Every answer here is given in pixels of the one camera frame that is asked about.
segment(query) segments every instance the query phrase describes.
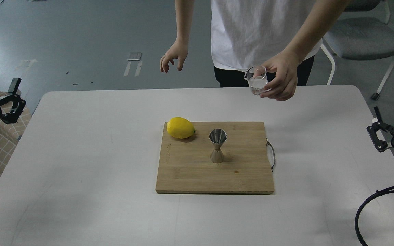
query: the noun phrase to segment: black pants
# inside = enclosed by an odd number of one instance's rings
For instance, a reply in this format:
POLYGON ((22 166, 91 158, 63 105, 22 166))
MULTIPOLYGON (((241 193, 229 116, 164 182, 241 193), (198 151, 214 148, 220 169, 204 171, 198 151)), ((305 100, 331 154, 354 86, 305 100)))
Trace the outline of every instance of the black pants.
MULTIPOLYGON (((306 85, 313 68, 314 56, 306 59, 297 66, 297 85, 306 85)), ((220 87, 249 87, 244 79, 244 73, 238 70, 224 70, 214 67, 215 78, 220 83, 220 87)), ((276 73, 267 73, 267 80, 275 78, 276 73)))

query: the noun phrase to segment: white table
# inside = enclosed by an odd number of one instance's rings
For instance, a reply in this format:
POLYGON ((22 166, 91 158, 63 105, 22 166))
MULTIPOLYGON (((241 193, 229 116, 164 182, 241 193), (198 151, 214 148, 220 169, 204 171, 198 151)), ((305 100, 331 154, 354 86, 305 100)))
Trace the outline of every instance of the white table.
MULTIPOLYGON (((359 245, 354 218, 394 185, 394 158, 367 134, 353 86, 299 87, 288 101, 248 88, 47 93, 0 179, 0 246, 359 245), (157 194, 164 122, 263 121, 273 195, 157 194)), ((394 245, 394 196, 360 217, 394 245)))

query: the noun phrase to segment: metal handle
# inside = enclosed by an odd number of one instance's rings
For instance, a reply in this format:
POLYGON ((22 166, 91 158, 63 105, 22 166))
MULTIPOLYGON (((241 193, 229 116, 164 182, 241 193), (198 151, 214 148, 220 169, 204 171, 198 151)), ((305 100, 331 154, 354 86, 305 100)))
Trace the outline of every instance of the metal handle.
POLYGON ((267 146, 270 146, 270 148, 272 149, 272 153, 273 153, 273 165, 272 165, 272 171, 273 171, 273 168, 276 165, 275 148, 273 148, 272 144, 268 141, 268 138, 266 138, 266 139, 267 139, 267 146))

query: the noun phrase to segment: lemon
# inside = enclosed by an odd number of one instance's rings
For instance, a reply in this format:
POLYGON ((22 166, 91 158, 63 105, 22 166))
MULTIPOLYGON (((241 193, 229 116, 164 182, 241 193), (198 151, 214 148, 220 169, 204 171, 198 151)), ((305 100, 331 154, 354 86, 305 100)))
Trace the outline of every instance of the lemon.
POLYGON ((167 132, 175 138, 183 139, 191 137, 195 130, 189 120, 182 117, 174 117, 167 122, 167 132))

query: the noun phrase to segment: hand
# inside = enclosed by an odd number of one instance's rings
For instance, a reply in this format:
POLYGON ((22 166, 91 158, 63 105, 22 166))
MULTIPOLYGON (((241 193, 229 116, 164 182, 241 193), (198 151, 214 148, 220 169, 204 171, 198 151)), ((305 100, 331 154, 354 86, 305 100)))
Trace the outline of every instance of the hand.
POLYGON ((264 86, 264 89, 269 91, 261 93, 260 97, 286 101, 294 96, 299 64, 297 54, 285 50, 261 64, 267 68, 267 72, 276 72, 276 77, 264 86))
POLYGON ((188 44, 178 42, 177 40, 171 47, 165 52, 160 61, 161 73, 168 73, 169 65, 171 63, 174 65, 173 59, 178 59, 177 70, 181 71, 183 68, 183 62, 185 62, 188 56, 188 44))

